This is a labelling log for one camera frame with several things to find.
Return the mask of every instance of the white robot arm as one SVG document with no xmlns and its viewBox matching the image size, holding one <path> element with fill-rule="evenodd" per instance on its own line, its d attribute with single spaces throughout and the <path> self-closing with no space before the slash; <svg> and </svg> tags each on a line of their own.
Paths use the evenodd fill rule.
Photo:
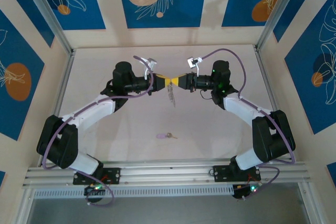
<svg viewBox="0 0 336 224">
<path fill-rule="evenodd" d="M 152 59 L 142 61 L 151 70 L 156 64 Z M 78 141 L 83 139 L 87 128 L 120 109 L 130 98 L 128 93 L 148 91 L 151 95 L 165 87 L 165 79 L 161 75 L 153 73 L 151 78 L 147 70 L 146 68 L 144 76 L 136 77 L 130 63 L 119 62 L 113 71 L 113 79 L 108 81 L 106 88 L 91 103 L 60 118 L 52 115 L 46 120 L 37 152 L 60 168 L 72 168 L 100 177 L 98 170 L 102 170 L 103 164 L 79 151 Z"/>
<path fill-rule="evenodd" d="M 252 127 L 253 148 L 231 159 L 230 166 L 235 172 L 248 170 L 289 152 L 281 134 L 278 130 L 274 131 L 276 128 L 270 118 L 279 126 L 290 148 L 295 149 L 285 113 L 280 110 L 271 112 L 240 97 L 238 91 L 230 84 L 229 62 L 223 60 L 214 62 L 211 75 L 207 76 L 199 74 L 198 64 L 202 62 L 201 58 L 190 58 L 187 61 L 191 68 L 197 67 L 197 73 L 191 72 L 174 78 L 173 83 L 190 92 L 196 89 L 211 90 L 212 100 L 216 105 L 235 114 Z"/>
</svg>

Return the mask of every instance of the purple cable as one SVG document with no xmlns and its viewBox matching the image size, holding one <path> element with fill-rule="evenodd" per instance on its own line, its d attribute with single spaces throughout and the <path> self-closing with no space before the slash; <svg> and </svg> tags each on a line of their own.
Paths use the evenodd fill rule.
<svg viewBox="0 0 336 224">
<path fill-rule="evenodd" d="M 208 58 L 209 56 L 211 56 L 211 55 L 213 55 L 213 54 L 215 54 L 215 53 L 217 53 L 217 52 L 219 52 L 219 51 L 228 51 L 228 52 L 230 52 L 231 54 L 233 54 L 233 55 L 237 58 L 237 60 L 239 61 L 240 66 L 241 66 L 241 68 L 242 68 L 242 70 L 243 70 L 243 74 L 244 74 L 244 83 L 243 83 L 242 87 L 241 87 L 241 88 L 239 89 L 239 91 L 238 91 L 238 98 L 239 98 L 241 101 L 245 102 L 247 105 L 249 105 L 249 106 L 251 106 L 252 108 L 254 108 L 255 110 L 258 110 L 258 107 L 255 106 L 253 103 L 250 103 L 249 101 L 247 101 L 247 100 L 245 100 L 244 98 L 241 98 L 241 97 L 240 97 L 240 94 L 241 94 L 242 90 L 243 90 L 244 87 L 245 87 L 245 84 L 246 84 L 246 81 L 247 81 L 247 76 L 246 76 L 246 70 L 245 70 L 245 67 L 244 67 L 244 65 L 243 65 L 243 62 L 241 61 L 240 57 L 239 57 L 235 52 L 233 52 L 233 51 L 231 51 L 230 49 L 227 49 L 227 48 L 219 48 L 219 49 L 217 49 L 217 50 L 211 52 L 210 54 L 208 54 L 208 55 L 206 55 L 206 56 L 203 56 L 203 57 L 202 57 L 202 60 Z M 263 110 L 260 110 L 260 112 L 261 112 L 261 114 L 263 114 L 264 116 L 266 116 L 266 117 L 268 118 L 268 120 L 269 120 L 269 121 L 274 125 L 274 127 L 277 129 L 278 133 L 280 134 L 282 140 L 283 140 L 284 143 L 285 143 L 285 146 L 286 146 L 286 148 L 287 148 L 287 150 L 288 150 L 288 152 L 289 152 L 290 158 L 291 158 L 291 161 L 290 161 L 290 162 L 288 162 L 288 161 L 283 161 L 283 160 L 280 160 L 280 159 L 276 159 L 276 161 L 279 161 L 279 162 L 282 162 L 282 163 L 285 163 L 285 164 L 294 164 L 294 163 L 295 163 L 294 153 L 293 153 L 293 151 L 292 151 L 292 149 L 291 149 L 291 147 L 290 147 L 290 145 L 289 145 L 289 143 L 288 143 L 288 141 L 287 141 L 287 139 L 286 139 L 284 133 L 282 132 L 282 130 L 280 129 L 280 127 L 277 125 L 277 123 L 274 121 L 274 119 L 270 117 L 270 115 L 268 115 L 268 114 L 267 114 L 265 111 L 263 111 Z M 280 169 L 277 168 L 277 167 L 275 167 L 275 166 L 264 166 L 264 164 L 261 164 L 261 165 L 259 165 L 259 166 L 260 166 L 260 167 L 264 167 L 264 168 L 276 169 L 276 170 L 278 171 L 277 174 L 274 176 L 274 178 L 272 178 L 272 179 L 271 179 L 268 183 L 266 183 L 263 187 L 260 187 L 259 190 L 261 190 L 262 188 L 265 188 L 266 186 L 270 185 L 270 184 L 271 184 L 271 183 L 272 183 L 272 182 L 279 176 L 279 174 L 280 174 Z M 252 195 L 254 195 L 254 194 L 250 194 L 249 196 L 245 197 L 245 199 L 251 197 Z"/>
<path fill-rule="evenodd" d="M 208 58 L 209 56 L 211 56 L 211 55 L 213 55 L 213 54 L 215 54 L 215 53 L 217 53 L 217 52 L 219 52 L 219 51 L 228 51 L 228 52 L 230 52 L 231 54 L 233 54 L 233 55 L 237 58 L 237 60 L 239 61 L 240 65 L 241 65 L 241 68 L 242 68 L 242 70 L 243 70 L 243 74 L 244 74 L 244 83 L 243 83 L 243 85 L 241 86 L 240 90 L 238 91 L 238 97 L 240 98 L 240 93 L 241 93 L 242 90 L 244 89 L 245 84 L 246 84 L 246 80 L 247 80 L 245 67 L 244 67 L 243 62 L 241 61 L 240 57 L 239 57 L 235 52 L 231 51 L 230 49 L 227 49 L 227 48 L 219 48 L 219 49 L 217 49 L 217 50 L 211 52 L 210 54 L 208 54 L 208 55 L 206 55 L 206 56 L 203 56 L 203 57 L 202 57 L 202 60 Z"/>
<path fill-rule="evenodd" d="M 241 66 L 241 68 L 242 68 L 242 70 L 243 70 L 243 74 L 244 74 L 244 83 L 243 83 L 243 85 L 241 86 L 241 88 L 240 88 L 239 91 L 238 91 L 238 98 L 241 99 L 243 102 L 245 102 L 247 105 L 249 105 L 249 106 L 251 106 L 252 108 L 254 108 L 255 110 L 258 110 L 258 107 L 257 107 L 257 106 L 255 106 L 254 104 L 250 103 L 249 101 L 246 101 L 244 98 L 241 98 L 241 97 L 240 97 L 240 94 L 241 94 L 242 90 L 244 89 L 244 87 L 245 87 L 245 85 L 246 85 L 247 76 L 246 76 L 246 70 L 245 70 L 244 64 L 243 64 L 243 62 L 241 61 L 240 57 L 239 57 L 235 52 L 233 52 L 232 50 L 227 49 L 227 48 L 219 48 L 219 49 L 217 49 L 217 50 L 211 52 L 210 54 L 208 54 L 208 55 L 206 55 L 206 56 L 203 56 L 203 57 L 202 57 L 202 60 L 208 58 L 209 56 L 211 56 L 211 55 L 213 55 L 213 54 L 215 54 L 215 53 L 217 53 L 217 52 L 219 52 L 219 51 L 228 51 L 228 52 L 230 52 L 231 54 L 233 54 L 233 55 L 237 58 L 237 60 L 239 61 L 240 66 Z M 285 163 L 285 164 L 294 164 L 294 163 L 295 163 L 295 157 L 294 157 L 293 151 L 292 151 L 292 149 L 290 148 L 290 145 L 289 145 L 289 143 L 288 143 L 288 141 L 287 141 L 285 135 L 283 134 L 282 130 L 281 130 L 280 127 L 277 125 L 277 123 L 276 123 L 276 122 L 275 122 L 275 121 L 274 121 L 274 120 L 273 120 L 273 119 L 272 119 L 272 118 L 271 118 L 265 111 L 260 110 L 260 112 L 261 112 L 263 115 L 265 115 L 265 116 L 268 118 L 268 120 L 269 120 L 269 121 L 274 125 L 274 127 L 277 129 L 277 131 L 279 132 L 279 134 L 280 134 L 282 140 L 284 141 L 285 146 L 286 146 L 286 148 L 288 149 L 288 152 L 289 152 L 289 154 L 290 154 L 291 162 L 283 161 L 283 160 L 280 160 L 280 159 L 276 159 L 276 160 L 279 161 L 279 162 Z"/>
<path fill-rule="evenodd" d="M 74 119 L 75 117 L 77 117 L 78 115 L 80 115 L 81 113 L 83 113 L 84 111 L 88 110 L 89 108 L 91 108 L 92 106 L 96 105 L 96 104 L 99 104 L 101 102 L 104 102 L 104 101 L 108 101 L 108 100 L 111 100 L 111 99 L 130 99 L 130 98 L 139 98 L 139 97 L 142 97 L 144 96 L 145 94 L 147 94 L 153 87 L 153 83 L 154 83 L 154 75 L 153 75 L 153 71 L 151 70 L 151 68 L 148 66 L 148 64 L 143 60 L 141 59 L 140 57 L 138 56 L 133 56 L 134 59 L 136 60 L 139 60 L 141 61 L 147 68 L 148 68 L 148 71 L 151 75 L 151 83 L 149 85 L 149 87 L 147 88 L 147 90 L 145 92 L 143 92 L 142 94 L 138 94 L 138 95 L 117 95 L 115 97 L 107 97 L 107 98 L 103 98 L 101 100 L 99 100 L 98 102 L 93 102 L 91 104 L 88 104 L 87 106 L 85 106 L 83 109 L 81 109 L 80 111 L 78 111 L 77 113 L 74 114 L 73 117 L 70 117 L 68 118 L 57 130 L 56 132 L 53 134 L 52 138 L 50 139 L 50 142 L 48 143 L 47 145 L 47 148 L 46 148 L 46 151 L 44 152 L 44 155 L 43 155 L 43 159 L 42 159 L 42 167 L 43 169 L 53 169 L 56 167 L 56 165 L 53 165 L 53 166 L 50 166 L 50 167 L 47 167 L 46 166 L 46 161 L 47 161 L 47 157 L 48 157 L 48 154 L 49 154 L 49 151 L 50 151 L 50 148 L 53 144 L 53 142 L 55 141 L 57 135 L 60 133 L 60 131 L 65 127 L 65 125 L 67 125 L 72 119 Z M 105 187 L 112 195 L 112 199 L 107 203 L 107 204 L 103 204 L 103 205 L 97 205 L 97 204 L 92 204 L 90 203 L 91 206 L 97 206 L 97 207 L 106 207 L 106 206 L 109 206 L 111 204 L 113 204 L 114 202 L 114 194 L 113 194 L 113 191 L 110 189 L 110 187 L 108 187 L 106 184 L 104 184 L 102 181 L 100 181 L 99 179 L 89 175 L 89 174 L 86 174 L 84 172 L 81 172 L 81 171 L 77 171 L 78 173 L 88 177 L 88 178 L 91 178 L 93 179 L 94 181 L 100 183 L 103 185 L 103 187 Z"/>
<path fill-rule="evenodd" d="M 277 170 L 277 173 L 276 173 L 276 175 L 275 175 L 269 182 L 267 182 L 266 184 L 263 184 L 262 186 L 260 186 L 259 189 L 256 190 L 254 193 L 251 193 L 251 194 L 249 194 L 248 196 L 242 198 L 243 200 L 248 199 L 249 197 L 252 197 L 253 195 L 256 195 L 258 192 L 260 192 L 261 190 L 265 189 L 265 188 L 266 188 L 267 186 L 269 186 L 274 180 L 276 180 L 276 179 L 278 178 L 278 176 L 279 176 L 279 174 L 280 174 L 280 169 L 279 169 L 278 167 L 275 167 L 275 166 L 266 166 L 266 165 L 265 165 L 265 166 L 262 165 L 262 167 L 263 167 L 263 168 L 269 168 L 269 169 L 275 169 L 275 170 Z"/>
</svg>

